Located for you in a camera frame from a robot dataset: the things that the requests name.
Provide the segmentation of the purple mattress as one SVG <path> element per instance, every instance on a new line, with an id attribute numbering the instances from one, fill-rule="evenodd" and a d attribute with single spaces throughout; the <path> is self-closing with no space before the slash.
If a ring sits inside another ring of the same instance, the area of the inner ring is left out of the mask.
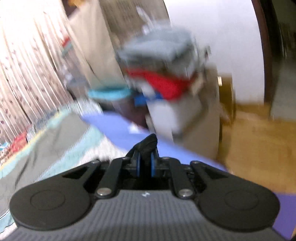
<path id="1" fill-rule="evenodd" d="M 98 128 L 115 146 L 126 151 L 129 151 L 135 144 L 150 134 L 148 130 L 137 127 L 117 113 L 86 114 L 82 115 L 81 118 Z M 161 156 L 176 158 L 183 164 L 189 164 L 191 161 L 197 160 L 220 170 L 227 170 L 214 160 L 193 153 L 163 138 L 158 138 L 158 151 Z M 273 228 L 289 240 L 295 229 L 295 195 L 277 193 L 276 196 L 280 200 L 280 212 Z"/>

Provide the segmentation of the white storage cabinet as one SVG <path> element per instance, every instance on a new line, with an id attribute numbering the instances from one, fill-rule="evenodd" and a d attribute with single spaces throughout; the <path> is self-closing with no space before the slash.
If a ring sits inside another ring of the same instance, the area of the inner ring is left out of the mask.
<path id="1" fill-rule="evenodd" d="M 203 157 L 217 157 L 220 102 L 216 69 L 206 70 L 195 96 L 187 93 L 174 101 L 157 99 L 147 107 L 157 136 Z"/>

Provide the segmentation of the teal plastic bin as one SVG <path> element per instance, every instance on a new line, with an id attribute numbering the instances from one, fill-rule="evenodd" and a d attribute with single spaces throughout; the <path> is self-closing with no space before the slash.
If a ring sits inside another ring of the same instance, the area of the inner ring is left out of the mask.
<path id="1" fill-rule="evenodd" d="M 132 99 L 132 90 L 127 87 L 101 88 L 88 90 L 89 99 L 97 102 L 103 109 L 116 109 Z"/>

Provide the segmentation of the striped patterned bed sheet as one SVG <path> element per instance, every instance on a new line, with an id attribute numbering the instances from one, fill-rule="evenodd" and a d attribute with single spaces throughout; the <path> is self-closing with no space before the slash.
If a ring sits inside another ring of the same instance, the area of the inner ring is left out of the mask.
<path id="1" fill-rule="evenodd" d="M 76 113 L 52 118 L 1 167 L 1 237 L 14 228 L 9 202 L 16 191 L 96 159 L 111 161 L 126 153 Z"/>

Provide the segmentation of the pile of folded clothes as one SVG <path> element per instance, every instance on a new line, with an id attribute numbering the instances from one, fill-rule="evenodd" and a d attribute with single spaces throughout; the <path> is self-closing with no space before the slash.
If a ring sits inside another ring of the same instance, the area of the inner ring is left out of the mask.
<path id="1" fill-rule="evenodd" d="M 189 30 L 156 25 L 124 43 L 116 59 L 128 79 L 143 81 L 157 98 L 172 101 L 200 89 L 210 53 Z"/>

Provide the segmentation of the beige hanging cloth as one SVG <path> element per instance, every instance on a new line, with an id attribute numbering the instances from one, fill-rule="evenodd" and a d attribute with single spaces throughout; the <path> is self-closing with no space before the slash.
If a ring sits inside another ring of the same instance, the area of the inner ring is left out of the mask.
<path id="1" fill-rule="evenodd" d="M 69 1 L 70 36 L 81 70 L 92 89 L 126 85 L 115 58 L 109 28 L 99 1 Z"/>

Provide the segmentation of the floral curtain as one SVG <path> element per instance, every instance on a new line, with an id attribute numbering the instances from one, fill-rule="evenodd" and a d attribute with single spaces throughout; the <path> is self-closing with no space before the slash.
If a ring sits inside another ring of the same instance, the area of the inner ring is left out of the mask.
<path id="1" fill-rule="evenodd" d="M 63 85 L 66 33 L 63 19 L 44 11 L 1 17 L 1 142 L 71 100 Z"/>

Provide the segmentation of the brown wooden door frame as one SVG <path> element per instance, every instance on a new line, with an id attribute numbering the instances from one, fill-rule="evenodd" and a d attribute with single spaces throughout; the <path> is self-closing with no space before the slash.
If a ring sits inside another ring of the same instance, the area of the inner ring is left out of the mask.
<path id="1" fill-rule="evenodd" d="M 269 41 L 268 27 L 265 14 L 259 0 L 252 0 L 253 8 L 258 22 L 263 64 L 264 64 L 264 102 L 271 103 L 273 98 L 273 60 Z"/>

